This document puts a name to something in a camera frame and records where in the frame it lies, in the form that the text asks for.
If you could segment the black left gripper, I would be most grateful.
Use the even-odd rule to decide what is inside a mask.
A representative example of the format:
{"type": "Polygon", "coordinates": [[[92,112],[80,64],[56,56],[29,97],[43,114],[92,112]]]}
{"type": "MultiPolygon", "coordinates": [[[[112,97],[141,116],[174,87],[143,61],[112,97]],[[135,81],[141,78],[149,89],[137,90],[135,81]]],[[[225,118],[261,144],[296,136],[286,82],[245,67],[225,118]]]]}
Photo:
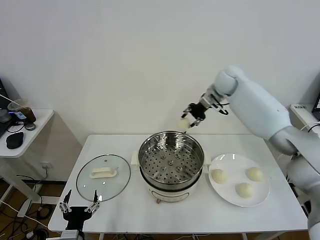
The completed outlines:
{"type": "Polygon", "coordinates": [[[94,192],[93,202],[90,206],[69,206],[69,200],[72,190],[70,189],[65,195],[62,202],[59,203],[59,208],[63,214],[63,219],[67,221],[66,230],[83,230],[85,221],[92,217],[100,207],[100,200],[97,190],[94,192]]]}

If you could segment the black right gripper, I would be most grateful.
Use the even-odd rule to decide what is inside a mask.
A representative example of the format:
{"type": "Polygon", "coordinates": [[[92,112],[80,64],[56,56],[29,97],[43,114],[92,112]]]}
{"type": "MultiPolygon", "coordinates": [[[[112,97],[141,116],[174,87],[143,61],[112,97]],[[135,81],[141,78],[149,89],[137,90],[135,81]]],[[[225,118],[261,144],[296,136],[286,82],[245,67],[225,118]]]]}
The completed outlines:
{"type": "Polygon", "coordinates": [[[193,116],[195,121],[189,125],[189,128],[193,128],[198,126],[206,118],[206,111],[207,108],[205,108],[200,102],[190,103],[189,106],[183,111],[181,118],[185,119],[187,116],[193,116]]]}

